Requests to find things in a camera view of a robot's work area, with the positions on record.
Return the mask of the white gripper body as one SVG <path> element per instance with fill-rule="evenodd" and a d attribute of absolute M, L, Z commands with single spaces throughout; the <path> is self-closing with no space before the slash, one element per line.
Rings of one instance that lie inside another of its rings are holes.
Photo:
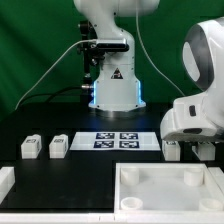
<path fill-rule="evenodd" d="M 205 113 L 206 97 L 206 93 L 200 93 L 176 99 L 161 121 L 161 138 L 165 141 L 224 142 L 224 124 L 216 124 Z"/>

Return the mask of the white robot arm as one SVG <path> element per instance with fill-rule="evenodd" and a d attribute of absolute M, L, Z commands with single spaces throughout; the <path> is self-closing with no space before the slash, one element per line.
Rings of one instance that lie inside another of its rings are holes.
<path fill-rule="evenodd" d="M 135 76 L 135 42 L 114 18 L 148 14 L 160 0 L 73 0 L 93 26 L 90 53 L 100 64 L 89 107 L 109 116 L 128 115 L 145 107 Z M 185 69 L 201 90 L 178 98 L 163 117 L 165 141 L 224 141 L 224 17 L 195 24 L 183 46 Z"/>

